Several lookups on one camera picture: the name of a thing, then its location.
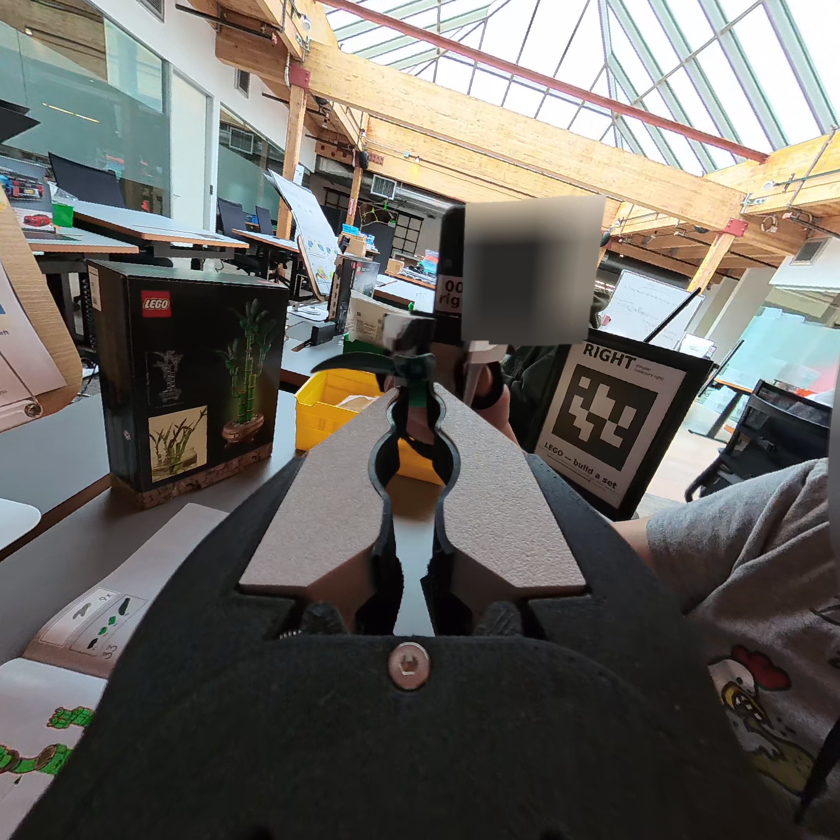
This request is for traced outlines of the whiteboard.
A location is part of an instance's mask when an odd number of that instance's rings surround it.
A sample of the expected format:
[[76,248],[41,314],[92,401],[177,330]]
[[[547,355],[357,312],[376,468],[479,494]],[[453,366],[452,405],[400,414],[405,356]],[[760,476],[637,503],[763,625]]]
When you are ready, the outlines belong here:
[[[675,310],[689,293],[682,287],[625,269],[618,279],[612,298],[602,313],[600,330],[633,340],[644,340]],[[652,344],[678,350],[688,332],[690,321],[704,301],[699,295],[660,332]]]

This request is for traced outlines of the black desk monitor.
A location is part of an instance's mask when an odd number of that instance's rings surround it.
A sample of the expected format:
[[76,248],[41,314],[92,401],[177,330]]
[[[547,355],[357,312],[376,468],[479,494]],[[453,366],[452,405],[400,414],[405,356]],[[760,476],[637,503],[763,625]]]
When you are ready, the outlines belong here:
[[59,189],[85,203],[125,208],[119,179],[111,171],[95,169],[49,152],[49,163]]

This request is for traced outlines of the person in grey shirt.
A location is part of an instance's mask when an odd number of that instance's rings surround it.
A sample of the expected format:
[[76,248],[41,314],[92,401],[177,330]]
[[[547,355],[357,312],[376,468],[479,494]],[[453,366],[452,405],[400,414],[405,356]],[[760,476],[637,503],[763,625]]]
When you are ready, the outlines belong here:
[[647,521],[652,566],[699,634],[752,767],[803,838],[838,838],[838,576],[828,460]]

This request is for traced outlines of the dark cardboard set box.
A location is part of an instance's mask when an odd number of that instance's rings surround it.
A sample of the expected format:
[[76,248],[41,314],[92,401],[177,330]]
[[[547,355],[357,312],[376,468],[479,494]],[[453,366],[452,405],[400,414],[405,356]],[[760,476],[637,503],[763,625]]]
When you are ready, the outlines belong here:
[[336,333],[343,333],[350,307],[352,291],[372,291],[380,273],[376,259],[343,255],[336,268],[329,297],[329,320]]

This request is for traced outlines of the person's right hand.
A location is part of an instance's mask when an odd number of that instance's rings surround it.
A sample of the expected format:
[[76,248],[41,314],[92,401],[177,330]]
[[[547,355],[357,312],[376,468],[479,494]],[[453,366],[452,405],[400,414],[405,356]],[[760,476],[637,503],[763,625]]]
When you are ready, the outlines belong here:
[[502,432],[515,445],[519,445],[518,439],[514,434],[510,421],[510,393],[506,386],[502,388],[499,398],[488,408],[482,409],[478,412],[491,426]]

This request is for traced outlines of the yellow plastic bin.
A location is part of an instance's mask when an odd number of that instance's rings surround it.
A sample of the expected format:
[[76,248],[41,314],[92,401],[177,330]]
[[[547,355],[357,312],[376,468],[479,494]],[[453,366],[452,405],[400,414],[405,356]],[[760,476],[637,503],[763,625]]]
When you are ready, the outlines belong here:
[[297,391],[296,449],[309,451],[358,414],[337,408],[351,394],[382,396],[376,376],[367,371],[333,369],[314,374]]

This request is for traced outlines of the lego instruction booklet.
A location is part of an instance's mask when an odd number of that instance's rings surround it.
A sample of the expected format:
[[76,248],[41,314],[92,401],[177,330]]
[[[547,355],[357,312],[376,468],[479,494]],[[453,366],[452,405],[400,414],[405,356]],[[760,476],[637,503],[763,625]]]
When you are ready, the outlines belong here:
[[187,504],[2,665],[1,838],[13,835],[75,752],[152,601],[225,518]]

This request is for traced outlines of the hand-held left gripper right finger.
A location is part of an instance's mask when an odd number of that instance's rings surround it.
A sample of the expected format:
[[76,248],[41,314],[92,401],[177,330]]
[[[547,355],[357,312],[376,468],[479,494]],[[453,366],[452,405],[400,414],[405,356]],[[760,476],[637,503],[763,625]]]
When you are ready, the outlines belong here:
[[581,595],[586,582],[525,453],[435,385],[444,481],[422,579],[436,635],[470,634],[495,602]]

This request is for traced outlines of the black lego set box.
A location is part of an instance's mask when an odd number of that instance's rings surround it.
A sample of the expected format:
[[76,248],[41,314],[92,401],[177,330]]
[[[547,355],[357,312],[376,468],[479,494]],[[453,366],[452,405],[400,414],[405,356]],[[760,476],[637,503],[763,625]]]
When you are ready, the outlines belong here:
[[88,262],[112,485],[141,509],[270,456],[289,290]]

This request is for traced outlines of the black mesh chair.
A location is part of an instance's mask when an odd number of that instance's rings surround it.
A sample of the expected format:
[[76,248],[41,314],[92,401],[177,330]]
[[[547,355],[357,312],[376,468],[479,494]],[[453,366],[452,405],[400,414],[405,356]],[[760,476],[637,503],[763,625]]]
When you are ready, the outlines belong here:
[[716,460],[687,488],[686,501],[828,454],[833,407],[760,381]]

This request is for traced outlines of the green lego leaf assembly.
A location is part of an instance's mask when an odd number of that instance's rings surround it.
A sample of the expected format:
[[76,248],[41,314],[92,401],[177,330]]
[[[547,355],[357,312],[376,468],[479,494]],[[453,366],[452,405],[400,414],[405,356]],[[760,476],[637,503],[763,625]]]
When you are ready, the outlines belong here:
[[428,441],[431,443],[437,435],[436,427],[442,412],[432,383],[435,366],[435,357],[432,353],[386,356],[378,353],[352,352],[324,360],[313,366],[311,372],[316,374],[333,369],[368,371],[390,375],[397,380],[405,381],[408,390],[408,406],[422,410],[423,425],[431,434]]

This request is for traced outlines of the white leaflet stack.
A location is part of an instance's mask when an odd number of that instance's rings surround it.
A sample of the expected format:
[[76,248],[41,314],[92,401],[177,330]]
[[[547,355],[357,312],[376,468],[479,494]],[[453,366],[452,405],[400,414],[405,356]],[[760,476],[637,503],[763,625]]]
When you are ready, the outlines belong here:
[[379,350],[389,346],[386,339],[386,327],[392,332],[398,331],[413,313],[391,306],[383,301],[355,290],[351,291],[348,314],[346,319],[345,338],[351,342],[362,342]]

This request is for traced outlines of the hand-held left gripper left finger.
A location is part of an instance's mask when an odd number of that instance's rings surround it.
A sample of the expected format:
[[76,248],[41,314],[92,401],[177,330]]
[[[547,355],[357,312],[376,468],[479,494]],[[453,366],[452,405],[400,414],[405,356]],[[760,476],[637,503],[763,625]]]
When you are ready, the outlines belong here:
[[396,395],[376,399],[302,460],[239,579],[244,592],[329,602],[349,629],[393,633],[403,570],[384,483],[397,465],[388,416]]

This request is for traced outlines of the grey background desk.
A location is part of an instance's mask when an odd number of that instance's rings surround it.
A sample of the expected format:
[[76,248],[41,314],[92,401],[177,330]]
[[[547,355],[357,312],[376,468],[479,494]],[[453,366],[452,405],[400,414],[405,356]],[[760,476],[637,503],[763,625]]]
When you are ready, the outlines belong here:
[[76,201],[77,228],[136,245],[154,257],[232,259],[249,244],[201,227],[188,227],[169,217],[127,208]]

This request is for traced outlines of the tilted board with white sheet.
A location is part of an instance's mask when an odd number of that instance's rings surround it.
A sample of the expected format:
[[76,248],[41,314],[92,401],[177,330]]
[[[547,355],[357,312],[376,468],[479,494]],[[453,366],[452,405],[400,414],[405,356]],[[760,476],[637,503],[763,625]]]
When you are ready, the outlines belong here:
[[299,256],[314,295],[321,301],[328,300],[337,259],[341,256],[336,235],[309,189],[272,170],[266,172],[266,177],[273,181],[294,217]]

